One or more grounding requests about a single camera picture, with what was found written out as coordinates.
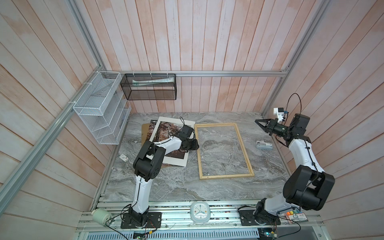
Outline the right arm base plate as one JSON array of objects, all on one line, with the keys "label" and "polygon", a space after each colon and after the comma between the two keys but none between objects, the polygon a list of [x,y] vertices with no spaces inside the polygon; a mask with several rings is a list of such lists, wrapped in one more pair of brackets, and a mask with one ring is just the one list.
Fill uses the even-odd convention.
[{"label": "right arm base plate", "polygon": [[239,210],[240,221],[242,226],[264,226],[264,225],[280,225],[280,218],[269,213],[256,213],[256,210]]}]

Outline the small white square tag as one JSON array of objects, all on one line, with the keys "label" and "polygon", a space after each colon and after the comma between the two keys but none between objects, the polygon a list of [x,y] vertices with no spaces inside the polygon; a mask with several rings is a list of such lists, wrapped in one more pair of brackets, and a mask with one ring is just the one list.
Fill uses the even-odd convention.
[{"label": "small white square tag", "polygon": [[124,161],[124,162],[126,162],[126,161],[128,160],[128,157],[127,157],[126,155],[124,155],[124,154],[121,154],[121,155],[119,156],[119,158],[120,158],[122,161]]}]

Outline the autumn forest photo print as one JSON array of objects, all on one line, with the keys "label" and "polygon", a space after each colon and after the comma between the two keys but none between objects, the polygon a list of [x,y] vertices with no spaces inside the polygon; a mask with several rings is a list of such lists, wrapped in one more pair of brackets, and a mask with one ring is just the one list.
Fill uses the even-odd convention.
[{"label": "autumn forest photo print", "polygon": [[[159,124],[155,126],[155,129],[152,133],[152,136],[149,141],[151,142],[161,142],[172,135],[176,134],[181,128],[183,124],[181,121],[177,123],[172,122],[164,122],[160,121]],[[163,160],[164,166],[178,166],[185,167],[187,165],[187,156],[186,151],[183,150],[175,150],[165,155]]]}]

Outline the paper in black basket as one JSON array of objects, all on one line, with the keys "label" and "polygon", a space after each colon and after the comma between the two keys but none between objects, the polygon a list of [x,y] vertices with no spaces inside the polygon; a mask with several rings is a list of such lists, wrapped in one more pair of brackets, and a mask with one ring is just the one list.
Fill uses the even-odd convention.
[{"label": "paper in black basket", "polygon": [[144,87],[144,86],[163,86],[173,84],[175,82],[174,77],[150,79],[150,80],[132,80],[133,87]]}]

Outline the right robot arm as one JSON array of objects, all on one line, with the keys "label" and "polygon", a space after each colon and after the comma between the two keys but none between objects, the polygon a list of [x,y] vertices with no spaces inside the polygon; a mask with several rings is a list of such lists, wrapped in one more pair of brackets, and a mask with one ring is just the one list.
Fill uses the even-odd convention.
[{"label": "right robot arm", "polygon": [[305,136],[309,121],[310,117],[302,114],[295,114],[289,126],[282,125],[278,118],[255,121],[269,135],[285,140],[297,167],[281,194],[258,202],[253,215],[259,225],[278,222],[279,215],[290,209],[319,211],[331,193],[335,178],[320,166],[311,140]]}]

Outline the light wooden picture frame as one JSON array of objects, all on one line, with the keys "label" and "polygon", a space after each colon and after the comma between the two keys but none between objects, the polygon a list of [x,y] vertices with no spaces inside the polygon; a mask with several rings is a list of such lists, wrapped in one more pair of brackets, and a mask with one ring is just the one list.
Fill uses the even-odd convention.
[{"label": "light wooden picture frame", "polygon": [[240,142],[240,146],[247,164],[247,168],[249,173],[248,174],[234,174],[234,175],[215,175],[215,176],[204,176],[203,175],[203,165],[202,165],[202,159],[201,159],[201,147],[197,150],[197,158],[198,158],[198,168],[199,168],[199,178],[200,180],[212,180],[212,179],[229,179],[229,178],[246,178],[246,177],[254,177],[255,173],[253,170],[253,167],[251,165],[248,153],[246,151],[244,141],[242,139],[242,136],[240,134],[239,127],[237,123],[214,123],[214,124],[195,124],[195,137],[198,140],[199,134],[198,129],[199,128],[210,128],[210,127],[234,127],[238,140]]}]

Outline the white desk clock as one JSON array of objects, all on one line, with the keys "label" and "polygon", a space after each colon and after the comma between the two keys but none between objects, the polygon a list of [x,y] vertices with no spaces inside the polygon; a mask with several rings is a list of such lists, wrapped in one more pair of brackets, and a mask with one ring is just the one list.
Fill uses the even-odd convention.
[{"label": "white desk clock", "polygon": [[204,224],[211,218],[211,208],[207,202],[193,202],[190,208],[190,215],[194,223]]}]

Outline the brown cardboard backing board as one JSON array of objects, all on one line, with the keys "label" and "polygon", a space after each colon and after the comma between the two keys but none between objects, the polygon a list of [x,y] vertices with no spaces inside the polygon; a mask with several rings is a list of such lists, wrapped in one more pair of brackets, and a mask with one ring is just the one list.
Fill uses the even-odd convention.
[{"label": "brown cardboard backing board", "polygon": [[146,141],[150,140],[156,124],[157,124],[157,120],[151,120],[150,123],[142,125],[142,134],[141,134],[142,146]]}]

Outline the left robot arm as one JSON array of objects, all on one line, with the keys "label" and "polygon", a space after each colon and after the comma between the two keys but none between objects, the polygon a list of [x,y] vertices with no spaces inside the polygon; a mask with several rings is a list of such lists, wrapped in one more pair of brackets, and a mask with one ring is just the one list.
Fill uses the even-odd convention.
[{"label": "left robot arm", "polygon": [[135,226],[144,226],[148,221],[149,196],[153,179],[159,174],[164,157],[176,150],[195,151],[199,148],[192,127],[183,125],[181,130],[160,142],[146,141],[139,151],[133,168],[136,189],[133,203],[128,209],[129,221]]}]

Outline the pack of coloured highlighters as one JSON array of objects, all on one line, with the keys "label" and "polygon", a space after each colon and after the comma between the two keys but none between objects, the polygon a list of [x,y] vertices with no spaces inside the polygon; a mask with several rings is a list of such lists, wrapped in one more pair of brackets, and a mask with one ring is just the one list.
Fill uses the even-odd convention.
[{"label": "pack of coloured highlighters", "polygon": [[284,213],[283,217],[288,221],[289,224],[303,223],[308,221],[307,216],[297,209]]}]

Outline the white photo mat board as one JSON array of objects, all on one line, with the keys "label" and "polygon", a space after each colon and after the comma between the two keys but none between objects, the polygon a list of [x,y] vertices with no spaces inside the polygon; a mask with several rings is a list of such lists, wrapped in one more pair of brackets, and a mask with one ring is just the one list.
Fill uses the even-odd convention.
[{"label": "white photo mat board", "polygon": [[[146,141],[164,141],[178,133],[184,125],[194,128],[195,122],[167,117],[159,117],[157,120],[151,120]],[[178,149],[166,154],[163,164],[185,167],[188,156],[189,153],[187,150]]]}]

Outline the small white grey device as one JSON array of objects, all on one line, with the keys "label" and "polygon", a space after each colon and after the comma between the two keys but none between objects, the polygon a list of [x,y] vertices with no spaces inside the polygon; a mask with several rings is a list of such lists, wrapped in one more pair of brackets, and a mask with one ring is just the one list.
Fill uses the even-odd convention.
[{"label": "small white grey device", "polygon": [[273,149],[273,144],[266,143],[266,142],[263,142],[263,141],[257,141],[256,142],[256,147],[257,147],[257,149],[261,149],[261,150],[272,150]]}]

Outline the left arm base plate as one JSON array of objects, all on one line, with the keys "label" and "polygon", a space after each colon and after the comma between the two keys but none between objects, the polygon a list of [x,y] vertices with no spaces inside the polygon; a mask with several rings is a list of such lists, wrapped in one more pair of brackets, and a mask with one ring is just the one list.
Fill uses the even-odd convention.
[{"label": "left arm base plate", "polygon": [[136,212],[123,214],[121,229],[139,229],[139,228],[155,228],[161,227],[162,213],[148,212],[138,214]]}]

